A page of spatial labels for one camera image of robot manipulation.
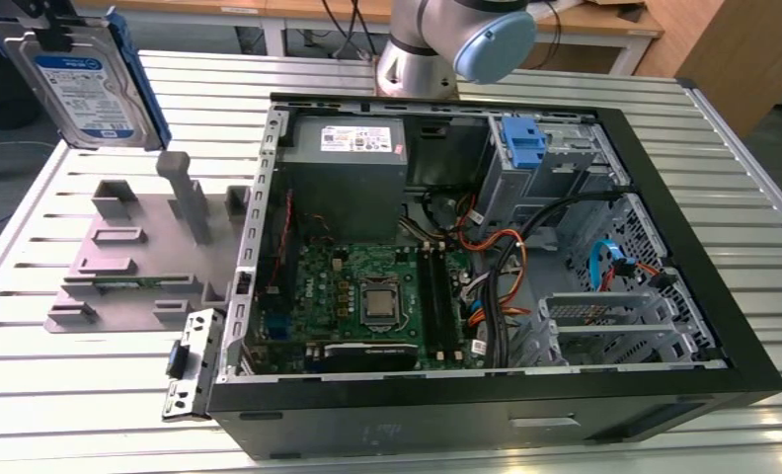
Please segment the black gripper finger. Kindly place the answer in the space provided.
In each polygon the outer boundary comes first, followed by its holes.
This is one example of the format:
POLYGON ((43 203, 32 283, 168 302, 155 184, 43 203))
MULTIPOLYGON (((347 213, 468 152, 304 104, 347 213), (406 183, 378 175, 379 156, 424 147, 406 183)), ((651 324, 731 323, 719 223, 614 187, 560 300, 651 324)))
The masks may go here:
POLYGON ((34 1, 42 25, 34 28, 42 47, 51 52, 71 52, 74 40, 70 25, 79 22, 78 13, 70 0, 34 1))

